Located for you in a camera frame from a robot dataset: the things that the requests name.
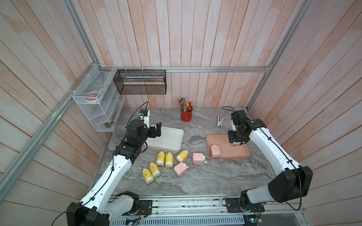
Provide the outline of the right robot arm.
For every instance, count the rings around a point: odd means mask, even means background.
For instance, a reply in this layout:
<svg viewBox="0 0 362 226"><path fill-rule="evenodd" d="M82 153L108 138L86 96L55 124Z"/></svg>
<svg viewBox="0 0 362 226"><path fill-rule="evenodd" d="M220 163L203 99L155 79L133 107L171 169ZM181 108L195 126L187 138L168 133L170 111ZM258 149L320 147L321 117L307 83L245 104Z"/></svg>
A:
<svg viewBox="0 0 362 226"><path fill-rule="evenodd" d="M266 202L288 203L307 196L313 171L295 161L261 119L249 118L244 110L236 110L231 106L223 106L222 109L231 111L229 142L244 145L252 141L262 151L275 175L267 185L241 192L239 208L244 212L257 211Z"/></svg>

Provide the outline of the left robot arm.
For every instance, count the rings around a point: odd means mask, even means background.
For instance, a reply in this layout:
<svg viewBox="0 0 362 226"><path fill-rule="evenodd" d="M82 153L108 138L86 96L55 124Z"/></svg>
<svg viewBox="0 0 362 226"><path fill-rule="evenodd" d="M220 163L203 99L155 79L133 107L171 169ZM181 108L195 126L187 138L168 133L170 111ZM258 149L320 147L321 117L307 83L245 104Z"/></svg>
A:
<svg viewBox="0 0 362 226"><path fill-rule="evenodd" d="M147 139L161 136L161 127L160 122L149 127L141 119L128 123L126 135L114 150L112 160L98 182L81 201L68 206L69 226L109 226L121 215L137 210L135 195L121 195L112 203L108 201L124 174L144 151L142 147L147 144Z"/></svg>

